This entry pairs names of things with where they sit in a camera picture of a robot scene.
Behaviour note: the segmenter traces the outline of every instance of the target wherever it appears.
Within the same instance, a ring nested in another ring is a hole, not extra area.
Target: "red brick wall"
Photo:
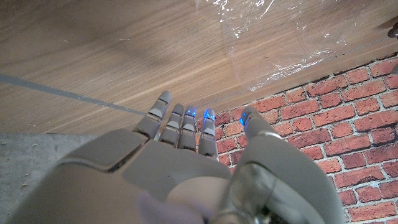
[[[325,171],[348,222],[398,223],[396,64],[397,56],[377,60],[244,105]],[[231,170],[247,144],[242,109],[216,115],[219,159]]]

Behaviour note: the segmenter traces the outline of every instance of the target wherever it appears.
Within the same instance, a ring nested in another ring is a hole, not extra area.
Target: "robotic hand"
[[[192,106],[175,105],[153,140],[170,100],[163,92],[132,132],[111,131],[64,157],[9,223],[344,222],[326,175],[252,107],[240,119],[249,144],[233,175],[217,159],[213,110],[198,154]]]

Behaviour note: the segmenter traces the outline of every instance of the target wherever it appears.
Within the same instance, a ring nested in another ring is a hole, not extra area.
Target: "wooden panel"
[[[237,42],[224,39],[225,27],[203,13],[206,8],[197,12],[191,0],[3,1],[0,72],[141,112],[163,90],[170,90],[171,106],[193,105],[202,114],[209,106],[216,111],[235,108],[398,51],[397,40],[386,38],[389,27],[398,22],[398,1],[344,3],[352,7],[337,14],[331,10],[311,23],[311,11],[318,13],[319,3],[306,1],[306,14],[300,14],[300,21],[312,29],[301,32],[299,38],[292,38],[297,37],[291,19],[294,11],[286,10],[289,1],[281,1]],[[332,19],[331,27],[322,27]],[[346,19],[358,23],[347,26]],[[310,68],[248,90],[264,82],[265,74],[275,72],[275,67],[267,65],[299,63],[302,52],[284,58],[295,49],[300,52],[298,45],[303,41],[307,49],[322,47],[307,43],[327,29],[347,29],[343,33],[347,45]],[[227,52],[235,43],[239,45],[232,64]],[[5,93],[0,95],[2,108],[7,108],[2,109],[0,121],[4,132],[96,134],[118,126],[130,128],[141,117],[22,87],[15,87],[18,91],[11,96],[13,89],[0,88]],[[27,128],[29,120],[54,125]]]
[[[2,133],[103,134],[142,117],[10,84],[0,96]]]

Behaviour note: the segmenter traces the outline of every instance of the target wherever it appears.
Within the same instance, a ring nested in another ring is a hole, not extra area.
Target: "plastic sheet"
[[[236,78],[255,91],[347,52],[345,34],[364,23],[365,0],[196,0],[221,22]]]

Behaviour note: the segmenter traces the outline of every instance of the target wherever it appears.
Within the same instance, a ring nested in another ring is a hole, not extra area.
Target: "blue led light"
[[[214,119],[215,119],[214,115],[210,116],[209,109],[206,109],[205,114],[203,115],[203,120],[206,120],[207,118],[210,118],[212,121],[214,121]]]

